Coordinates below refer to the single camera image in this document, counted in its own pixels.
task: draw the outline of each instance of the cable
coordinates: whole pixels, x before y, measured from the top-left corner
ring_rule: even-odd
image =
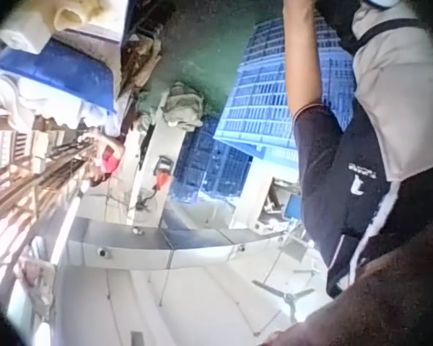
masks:
[[[110,285],[109,285],[108,271],[106,269],[104,269],[104,273],[105,273],[105,277],[106,277],[106,288],[108,290],[108,301],[109,301],[109,305],[110,305],[110,311],[111,311],[111,313],[113,315],[113,318],[114,318],[115,331],[117,332],[117,338],[118,338],[119,344],[121,346],[123,346],[121,331],[120,331],[120,329],[118,327],[117,319],[115,317],[114,305],[113,305],[113,301],[112,301],[112,296],[110,294]]]

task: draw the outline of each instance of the fan blade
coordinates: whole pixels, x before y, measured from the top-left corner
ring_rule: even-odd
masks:
[[[275,288],[272,288],[271,286],[265,285],[264,283],[261,283],[258,280],[252,280],[253,285],[258,286],[259,288],[262,288],[264,290],[267,290],[269,293],[274,294],[275,296],[279,298],[283,298],[285,296],[284,292],[281,292],[280,290],[277,290]]]
[[[297,317],[295,317],[295,312],[297,312],[297,310],[294,304],[289,304],[289,306],[290,306],[290,323],[296,324],[298,322]]]
[[[313,274],[315,271],[313,269],[298,269],[293,270],[294,274]]]
[[[301,298],[304,298],[315,291],[314,288],[308,288],[307,290],[302,290],[298,293],[294,294],[294,301],[298,301]]]

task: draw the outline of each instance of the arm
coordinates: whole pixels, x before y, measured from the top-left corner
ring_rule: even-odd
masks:
[[[286,90],[290,112],[321,98],[313,0],[284,0]]]
[[[294,115],[299,175],[305,198],[322,185],[341,140],[341,129],[320,103],[321,80],[316,48],[314,1],[284,0],[286,89]]]
[[[101,153],[104,152],[106,146],[113,149],[113,157],[121,159],[125,152],[125,147],[115,138],[103,135],[98,129],[93,129],[90,132],[84,133],[83,138],[91,137],[99,142],[99,147],[102,148]]]
[[[117,141],[115,138],[105,136],[101,133],[98,133],[95,136],[95,139],[97,139],[101,144],[110,146],[113,149],[113,157],[116,159],[122,158],[123,153],[125,152],[125,147],[121,142]]]

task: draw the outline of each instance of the red object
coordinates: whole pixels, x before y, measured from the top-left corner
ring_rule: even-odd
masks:
[[[110,146],[106,146],[104,153],[102,153],[102,169],[104,173],[112,173],[121,163],[121,160],[113,156],[114,150]]]
[[[159,171],[156,175],[156,190],[160,191],[160,188],[168,183],[170,180],[170,173],[166,171]]]

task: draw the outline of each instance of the sleeve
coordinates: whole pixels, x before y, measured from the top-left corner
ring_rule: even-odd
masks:
[[[294,137],[304,196],[321,185],[335,159],[342,134],[336,117],[325,105],[310,105],[296,114]]]

